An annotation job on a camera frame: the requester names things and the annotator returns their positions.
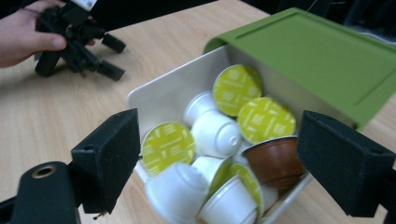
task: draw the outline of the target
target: white plastic box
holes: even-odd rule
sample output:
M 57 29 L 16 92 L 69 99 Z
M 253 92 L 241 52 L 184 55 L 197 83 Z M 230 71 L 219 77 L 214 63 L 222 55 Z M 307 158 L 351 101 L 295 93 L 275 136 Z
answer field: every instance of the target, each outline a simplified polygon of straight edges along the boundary
M 287 105 L 297 119 L 298 132 L 304 110 L 318 111 L 353 124 L 336 109 L 321 102 L 316 96 L 304 91 L 296 84 L 248 57 L 233 46 L 223 46 L 186 63 L 131 91 L 127 97 L 128 106 L 139 113 L 140 139 L 156 125 L 166 121 L 183 122 L 183 113 L 193 97 L 203 91 L 211 91 L 215 79 L 225 68 L 234 64 L 246 64 L 255 68 L 262 77 L 264 95 L 271 95 Z M 140 161 L 135 170 L 146 182 L 149 172 Z M 279 201 L 265 212 L 262 223 L 272 223 L 290 204 L 296 195 L 312 179 L 311 174 L 302 176 L 299 183 L 279 198 Z

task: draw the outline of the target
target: wooden table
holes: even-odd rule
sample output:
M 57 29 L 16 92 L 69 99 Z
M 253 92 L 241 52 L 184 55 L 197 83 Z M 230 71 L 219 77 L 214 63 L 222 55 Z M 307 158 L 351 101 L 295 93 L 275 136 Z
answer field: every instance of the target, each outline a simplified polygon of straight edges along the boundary
M 0 70 L 0 201 L 16 195 L 30 168 L 46 161 L 69 163 L 70 149 L 127 109 L 131 90 L 202 55 L 211 37 L 267 16 L 241 1 L 220 0 L 113 31 L 127 49 L 118 55 L 96 44 L 92 52 L 126 70 L 118 82 L 90 72 L 73 74 L 61 64 L 55 76 L 39 77 L 32 59 Z M 363 133 L 396 151 L 396 94 Z M 346 217 L 314 180 L 277 223 L 381 223 L 385 214 L 380 208 L 375 219 Z M 136 173 L 110 216 L 93 221 L 81 209 L 80 216 L 82 223 L 164 223 Z

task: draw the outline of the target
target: finger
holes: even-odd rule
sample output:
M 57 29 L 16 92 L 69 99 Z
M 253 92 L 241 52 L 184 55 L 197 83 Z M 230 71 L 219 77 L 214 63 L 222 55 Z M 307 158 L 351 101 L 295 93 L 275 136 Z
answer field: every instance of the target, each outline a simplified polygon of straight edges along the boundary
M 31 52 L 61 50 L 66 48 L 66 40 L 61 35 L 37 32 L 31 35 L 27 48 Z
M 27 6 L 26 8 L 29 8 L 29 9 L 37 11 L 37 12 L 43 12 L 46 8 L 62 7 L 62 6 L 64 6 L 64 2 L 61 2 L 61 1 L 41 0 L 41 1 L 34 2 L 33 4 Z
M 95 41 L 93 39 L 90 39 L 87 43 L 88 46 L 93 46 L 95 45 Z
M 28 55 L 19 59 L 10 59 L 4 62 L 0 62 L 0 68 L 5 68 L 5 67 L 10 67 L 13 66 L 15 64 L 21 63 L 23 61 L 25 61 L 26 59 L 28 59 L 30 56 L 32 55 Z

